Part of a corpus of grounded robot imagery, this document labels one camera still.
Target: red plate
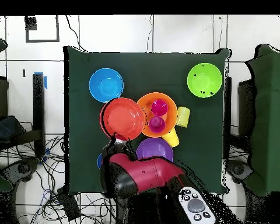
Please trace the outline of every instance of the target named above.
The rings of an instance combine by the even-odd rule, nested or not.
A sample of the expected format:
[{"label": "red plate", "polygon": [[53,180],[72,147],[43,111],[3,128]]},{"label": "red plate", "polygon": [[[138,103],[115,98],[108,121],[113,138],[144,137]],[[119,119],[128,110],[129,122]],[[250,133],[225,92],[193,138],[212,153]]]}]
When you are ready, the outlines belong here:
[{"label": "red plate", "polygon": [[100,112],[100,126],[109,137],[116,132],[126,140],[133,140],[140,135],[144,121],[142,109],[128,98],[116,98],[105,104]]}]

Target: yellow cup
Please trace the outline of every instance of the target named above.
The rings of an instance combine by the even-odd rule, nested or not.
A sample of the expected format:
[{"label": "yellow cup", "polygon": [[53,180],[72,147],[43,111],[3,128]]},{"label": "yellow cup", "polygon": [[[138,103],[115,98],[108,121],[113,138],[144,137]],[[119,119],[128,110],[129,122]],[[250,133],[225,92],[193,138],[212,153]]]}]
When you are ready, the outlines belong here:
[{"label": "yellow cup", "polygon": [[190,117],[190,109],[186,107],[179,107],[178,110],[178,117],[176,124],[181,127],[187,127]]},{"label": "yellow cup", "polygon": [[163,135],[162,138],[173,148],[180,144],[179,137],[176,135],[175,128],[169,131],[166,135]]}]

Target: green bowl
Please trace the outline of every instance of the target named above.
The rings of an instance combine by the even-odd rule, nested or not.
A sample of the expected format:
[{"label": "green bowl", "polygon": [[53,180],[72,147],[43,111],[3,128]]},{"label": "green bowl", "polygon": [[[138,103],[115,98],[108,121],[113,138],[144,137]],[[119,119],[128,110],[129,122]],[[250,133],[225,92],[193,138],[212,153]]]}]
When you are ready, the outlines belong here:
[{"label": "green bowl", "polygon": [[222,75],[213,64],[197,64],[190,70],[187,84],[193,95],[200,98],[211,97],[221,88]]}]

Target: pink cup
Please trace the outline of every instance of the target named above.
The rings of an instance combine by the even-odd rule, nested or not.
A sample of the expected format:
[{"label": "pink cup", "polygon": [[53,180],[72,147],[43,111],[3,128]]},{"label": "pink cup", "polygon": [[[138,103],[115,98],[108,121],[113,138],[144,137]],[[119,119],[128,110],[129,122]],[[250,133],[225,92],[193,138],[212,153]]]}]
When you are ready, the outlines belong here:
[{"label": "pink cup", "polygon": [[161,117],[154,116],[149,122],[149,128],[152,132],[158,133],[165,129],[165,121]]},{"label": "pink cup", "polygon": [[152,113],[155,116],[163,116],[167,113],[168,106],[163,100],[156,100],[152,103]]}]

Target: white floor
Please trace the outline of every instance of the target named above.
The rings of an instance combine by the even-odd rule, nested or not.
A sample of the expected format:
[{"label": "white floor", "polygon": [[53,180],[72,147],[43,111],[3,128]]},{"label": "white floor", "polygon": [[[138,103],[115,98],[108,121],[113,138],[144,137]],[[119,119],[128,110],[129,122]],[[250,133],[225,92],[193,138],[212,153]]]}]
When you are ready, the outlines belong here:
[{"label": "white floor", "polygon": [[[37,30],[29,31],[32,39],[56,39],[55,16],[36,16]],[[277,15],[117,15],[117,16],[69,16],[71,28],[77,33],[80,45],[88,51],[157,53],[192,52],[212,53],[219,48],[229,48],[232,56],[229,62],[229,76],[232,77],[232,125],[239,124],[237,106],[237,86],[241,81],[251,78],[245,61],[254,57],[259,44],[269,43],[280,50],[280,16]],[[47,76],[45,89],[45,133],[46,140],[61,138],[64,134],[64,55],[63,46],[78,47],[78,39],[69,28],[65,16],[59,16],[59,43],[26,43],[24,16],[0,16],[0,38],[6,40],[8,47],[0,53],[0,74],[9,81],[9,115],[19,121],[33,122],[32,74],[43,72]],[[28,130],[29,124],[23,124]],[[1,157],[1,166],[15,161],[17,157],[8,150],[9,157]],[[51,153],[62,155],[59,145]],[[64,164],[59,163],[56,170],[61,172]],[[48,175],[40,166],[37,170],[43,178],[43,186],[48,188]],[[63,186],[64,173],[54,173],[56,187]],[[230,191],[223,196],[239,218],[245,214],[243,188],[232,182],[226,175],[226,186]],[[37,174],[28,183],[21,183],[16,204],[18,216],[35,214],[44,203],[44,191]],[[99,214],[103,199],[100,194],[81,194],[78,203],[85,215]],[[21,224],[29,224],[32,216],[20,218]],[[91,224],[86,218],[82,224]],[[60,224],[58,220],[45,224]]]}]

